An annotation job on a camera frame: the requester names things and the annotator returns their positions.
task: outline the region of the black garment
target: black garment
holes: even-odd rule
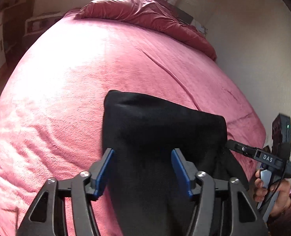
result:
[[[104,101],[103,150],[116,166],[108,183],[124,236],[185,235],[194,203],[179,190],[171,151],[217,179],[248,181],[227,142],[225,119],[149,95],[110,91]]]

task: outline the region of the metal screw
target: metal screw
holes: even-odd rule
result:
[[[206,173],[204,171],[198,171],[197,176],[198,177],[205,177]]]
[[[52,184],[52,183],[55,183],[56,182],[56,179],[54,177],[50,177],[49,179],[47,179],[47,183],[48,184]]]
[[[81,173],[80,173],[80,176],[81,177],[87,177],[87,176],[89,176],[90,175],[90,172],[88,172],[88,171],[82,171]]]
[[[230,181],[233,184],[238,184],[239,183],[239,179],[238,178],[235,178],[235,177],[232,177]]]

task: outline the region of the person's arm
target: person's arm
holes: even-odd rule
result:
[[[263,181],[259,178],[260,171],[256,172],[255,194],[256,202],[263,201],[264,196],[268,193],[266,188],[263,188]],[[272,185],[270,191],[274,191],[277,184]],[[272,209],[268,219],[268,227],[272,236],[291,235],[291,185],[287,180],[283,180],[278,188],[279,196]]]

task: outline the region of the bed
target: bed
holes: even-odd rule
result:
[[[124,1],[125,6],[131,2]],[[137,7],[128,6],[136,9],[129,20],[118,3],[119,10],[108,11],[112,2],[118,0],[106,5],[104,0],[98,10],[102,3],[95,0],[67,13],[26,52],[0,97],[2,236],[15,235],[47,178],[71,178],[100,159],[103,101],[109,90],[149,94],[221,115],[229,139],[264,144],[258,116],[216,65],[212,46],[198,32],[177,22],[157,1],[141,1],[151,4],[150,15],[156,17],[146,23],[136,20],[142,12],[149,16],[136,0]],[[256,163],[234,155],[250,179]],[[93,209],[101,235],[122,235],[107,191]],[[74,235],[70,215],[67,224]]]

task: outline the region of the black cable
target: black cable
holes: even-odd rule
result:
[[[267,203],[271,200],[271,198],[273,197],[273,195],[276,193],[276,191],[277,191],[277,189],[279,188],[279,186],[280,186],[282,180],[284,179],[285,172],[286,172],[286,168],[287,168],[287,162],[286,162],[286,164],[285,164],[285,168],[284,168],[284,171],[283,171],[282,177],[281,177],[281,179],[280,179],[280,181],[279,181],[279,184],[277,185],[277,187],[276,187],[275,190],[273,191],[273,193],[272,193],[272,195],[270,196],[270,198],[267,199],[264,203],[261,204],[261,207],[258,209],[258,211],[261,211],[261,210],[263,209],[264,205],[267,204]]]

